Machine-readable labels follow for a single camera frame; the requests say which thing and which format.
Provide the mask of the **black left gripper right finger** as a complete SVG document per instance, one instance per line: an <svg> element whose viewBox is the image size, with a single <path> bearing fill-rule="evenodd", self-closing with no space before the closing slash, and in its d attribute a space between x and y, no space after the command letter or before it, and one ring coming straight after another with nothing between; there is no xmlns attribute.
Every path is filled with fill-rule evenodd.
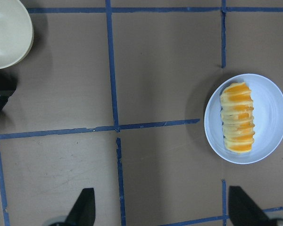
<svg viewBox="0 0 283 226"><path fill-rule="evenodd" d="M228 215L234 226L268 226L269 217L240 186L230 186Z"/></svg>

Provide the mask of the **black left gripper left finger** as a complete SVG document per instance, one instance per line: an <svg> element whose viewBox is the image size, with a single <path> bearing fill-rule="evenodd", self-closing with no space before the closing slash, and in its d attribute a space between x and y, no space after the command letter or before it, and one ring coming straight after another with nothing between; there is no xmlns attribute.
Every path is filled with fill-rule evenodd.
<svg viewBox="0 0 283 226"><path fill-rule="evenodd" d="M93 188L84 188L71 211L65 224L67 226L93 226L95 223L95 193Z"/></svg>

